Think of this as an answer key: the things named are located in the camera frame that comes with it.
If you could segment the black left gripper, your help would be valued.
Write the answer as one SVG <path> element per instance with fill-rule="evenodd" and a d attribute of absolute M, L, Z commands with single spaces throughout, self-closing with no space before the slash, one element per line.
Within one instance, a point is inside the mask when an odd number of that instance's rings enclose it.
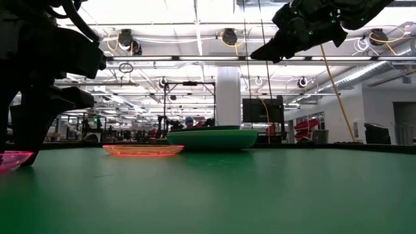
<path fill-rule="evenodd" d="M 65 73 L 95 79 L 106 68 L 98 45 L 77 31 L 53 25 L 48 19 L 24 19 L 0 11 L 0 154 L 5 151 L 12 95 L 33 83 L 51 85 Z M 94 106 L 94 97 L 76 87 L 30 87 L 21 103 L 10 108 L 15 146 L 32 155 L 31 166 L 58 115 Z"/>

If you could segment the grey bin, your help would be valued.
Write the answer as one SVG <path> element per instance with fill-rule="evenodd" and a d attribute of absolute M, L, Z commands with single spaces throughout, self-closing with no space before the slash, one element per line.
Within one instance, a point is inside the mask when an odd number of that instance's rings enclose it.
<path fill-rule="evenodd" d="M 311 132 L 311 139 L 316 144 L 327 144 L 329 131 L 326 129 L 314 129 Z"/>

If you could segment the red rack item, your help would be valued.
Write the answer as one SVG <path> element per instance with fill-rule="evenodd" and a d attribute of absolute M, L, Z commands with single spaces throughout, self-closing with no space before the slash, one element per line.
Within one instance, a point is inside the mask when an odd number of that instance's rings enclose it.
<path fill-rule="evenodd" d="M 299 141 L 303 138 L 311 138 L 312 131 L 317 129 L 319 121 L 316 118 L 308 119 L 299 122 L 294 126 L 294 139 Z"/>

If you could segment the black chair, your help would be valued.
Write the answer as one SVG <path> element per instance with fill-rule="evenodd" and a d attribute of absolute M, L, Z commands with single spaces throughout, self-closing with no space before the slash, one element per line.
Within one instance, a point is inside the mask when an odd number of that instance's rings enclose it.
<path fill-rule="evenodd" d="M 364 123 L 365 139 L 368 144 L 391 144 L 388 128 L 374 123 Z"/>

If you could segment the long ceiling light bar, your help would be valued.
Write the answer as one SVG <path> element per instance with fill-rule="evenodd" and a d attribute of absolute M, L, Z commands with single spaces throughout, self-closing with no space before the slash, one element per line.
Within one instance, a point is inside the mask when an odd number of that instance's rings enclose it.
<path fill-rule="evenodd" d="M 254 59 L 245 56 L 124 56 L 124 57 L 108 57 L 108 62 L 149 62 L 149 61 L 254 61 Z M 292 58 L 283 58 L 284 62 L 301 62 L 301 61 L 323 61 L 323 56 L 295 56 Z M 335 62 L 402 62 L 402 61 L 416 61 L 416 56 L 329 56 L 327 61 Z"/>

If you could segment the black monitor screen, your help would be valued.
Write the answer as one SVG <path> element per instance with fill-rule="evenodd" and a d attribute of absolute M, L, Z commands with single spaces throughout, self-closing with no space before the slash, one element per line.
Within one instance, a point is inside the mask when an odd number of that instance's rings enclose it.
<path fill-rule="evenodd" d="M 273 99 L 242 100 L 242 121 L 244 123 L 283 123 L 283 97 Z"/>

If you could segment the white building column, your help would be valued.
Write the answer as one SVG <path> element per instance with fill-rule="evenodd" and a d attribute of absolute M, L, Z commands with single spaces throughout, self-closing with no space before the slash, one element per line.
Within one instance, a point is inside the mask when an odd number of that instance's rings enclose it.
<path fill-rule="evenodd" d="M 216 120 L 218 125 L 241 124 L 241 75 L 238 67 L 217 67 Z"/>

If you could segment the pink transparent plate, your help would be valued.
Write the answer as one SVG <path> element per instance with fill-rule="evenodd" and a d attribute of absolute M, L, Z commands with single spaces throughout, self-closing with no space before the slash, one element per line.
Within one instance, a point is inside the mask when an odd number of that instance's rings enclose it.
<path fill-rule="evenodd" d="M 33 152 L 30 151 L 5 151 L 0 153 L 0 174 L 20 166 L 32 155 Z"/>

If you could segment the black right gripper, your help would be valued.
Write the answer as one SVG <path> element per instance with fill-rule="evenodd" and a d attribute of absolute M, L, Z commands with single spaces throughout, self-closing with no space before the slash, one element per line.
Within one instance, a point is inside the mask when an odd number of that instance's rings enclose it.
<path fill-rule="evenodd" d="M 339 47 L 347 36 L 330 0 L 294 0 L 275 13 L 274 24 L 278 31 L 251 53 L 251 59 L 276 64 L 329 41 Z"/>

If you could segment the black metal frame rig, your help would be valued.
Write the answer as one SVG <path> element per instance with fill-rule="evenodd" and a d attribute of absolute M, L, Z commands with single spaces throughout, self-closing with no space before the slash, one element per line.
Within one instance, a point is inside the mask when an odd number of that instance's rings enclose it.
<path fill-rule="evenodd" d="M 166 129 L 166 97 L 168 95 L 168 92 L 166 91 L 166 88 L 168 85 L 173 85 L 173 87 L 170 89 L 170 92 L 175 89 L 177 85 L 182 86 L 198 86 L 202 85 L 205 87 L 208 91 L 210 91 L 211 95 L 214 97 L 213 101 L 213 120 L 216 122 L 216 83 L 215 82 L 204 82 L 204 81 L 183 81 L 183 82 L 168 82 L 166 81 L 164 83 L 163 88 L 163 130 Z M 213 86 L 213 92 L 207 88 L 207 85 Z"/>

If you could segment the silver air duct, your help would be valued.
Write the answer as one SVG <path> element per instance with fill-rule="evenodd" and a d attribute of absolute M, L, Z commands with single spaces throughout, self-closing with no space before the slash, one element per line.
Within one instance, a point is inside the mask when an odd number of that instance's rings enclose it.
<path fill-rule="evenodd" d="M 396 47 L 398 51 L 393 57 L 399 60 L 400 57 L 416 57 L 416 39 L 409 40 L 400 44 Z M 328 64 L 326 65 L 326 74 L 329 77 L 329 81 L 324 84 L 320 84 L 317 88 L 314 88 L 308 92 L 312 94 L 320 94 L 333 88 L 335 85 L 336 89 L 340 90 L 348 86 L 354 86 L 362 81 L 370 79 L 376 75 L 388 72 L 394 68 L 392 60 L 377 60 L 366 66 L 354 67 L 338 76 L 334 76 L 329 69 Z"/>

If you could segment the orange transparent plate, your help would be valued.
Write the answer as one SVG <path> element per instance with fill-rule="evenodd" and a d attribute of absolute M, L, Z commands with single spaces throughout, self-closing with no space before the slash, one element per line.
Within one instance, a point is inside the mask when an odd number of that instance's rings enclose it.
<path fill-rule="evenodd" d="M 102 148 L 115 156 L 165 157 L 176 155 L 184 149 L 181 145 L 104 145 Z"/>

